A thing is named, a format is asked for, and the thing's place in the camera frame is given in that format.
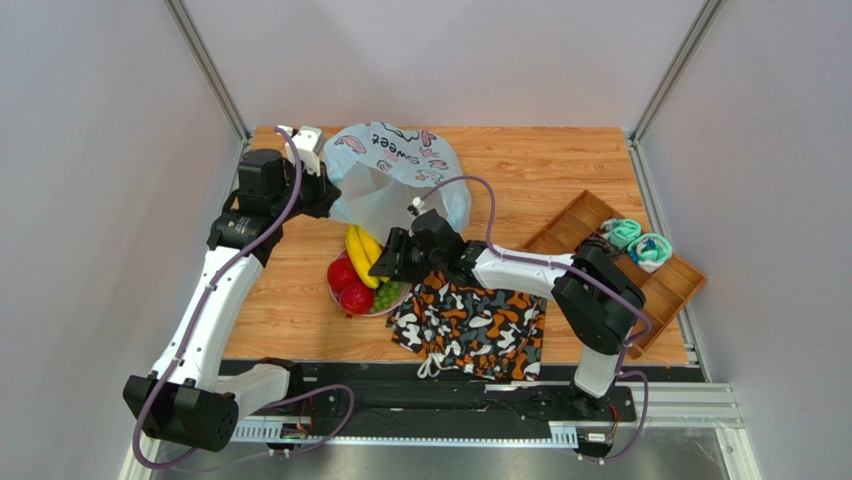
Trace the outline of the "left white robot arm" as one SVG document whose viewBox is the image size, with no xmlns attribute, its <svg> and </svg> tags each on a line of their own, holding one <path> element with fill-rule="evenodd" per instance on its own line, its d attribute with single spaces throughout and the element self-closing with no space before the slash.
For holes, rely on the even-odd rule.
<svg viewBox="0 0 852 480">
<path fill-rule="evenodd" d="M 175 334 L 150 373 L 125 384 L 136 441 L 147 436 L 218 452 L 240 420 L 302 388 L 301 369 L 289 360 L 263 359 L 228 380 L 220 380 L 220 364 L 284 222 L 328 217 L 340 191 L 318 156 L 302 148 L 244 154 L 237 181 L 211 225 L 204 266 Z"/>
</svg>

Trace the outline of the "green grape bunch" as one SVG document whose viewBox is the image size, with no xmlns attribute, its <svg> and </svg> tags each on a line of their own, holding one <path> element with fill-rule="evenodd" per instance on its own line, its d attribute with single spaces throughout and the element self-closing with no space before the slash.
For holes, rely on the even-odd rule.
<svg viewBox="0 0 852 480">
<path fill-rule="evenodd" d="M 378 313 L 393 308 L 401 296 L 407 292 L 408 285 L 402 282 L 388 281 L 374 291 L 374 303 L 371 313 Z"/>
</svg>

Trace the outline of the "light blue plastic bag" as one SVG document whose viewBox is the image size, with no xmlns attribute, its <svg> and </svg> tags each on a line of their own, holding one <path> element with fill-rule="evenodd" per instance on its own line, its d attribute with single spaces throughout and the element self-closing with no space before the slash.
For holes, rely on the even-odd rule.
<svg viewBox="0 0 852 480">
<path fill-rule="evenodd" d="M 410 227 L 413 216 L 408 207 L 417 197 L 456 232 L 469 224 L 472 198 L 465 183 L 456 181 L 430 192 L 463 171 L 452 146 L 429 130 L 378 121 L 359 123 L 330 138 L 322 160 L 341 192 L 329 218 L 360 226 L 380 242 L 391 228 Z"/>
</svg>

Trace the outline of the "yellow banana bunch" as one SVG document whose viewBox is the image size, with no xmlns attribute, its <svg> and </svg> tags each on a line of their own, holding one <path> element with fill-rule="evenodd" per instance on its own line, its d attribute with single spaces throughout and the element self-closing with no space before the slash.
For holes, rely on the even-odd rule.
<svg viewBox="0 0 852 480">
<path fill-rule="evenodd" d="M 369 273 L 383 251 L 379 243 L 363 228 L 350 224 L 345 236 L 345 246 L 358 277 L 367 287 L 376 290 L 387 281 L 386 277 Z"/>
</svg>

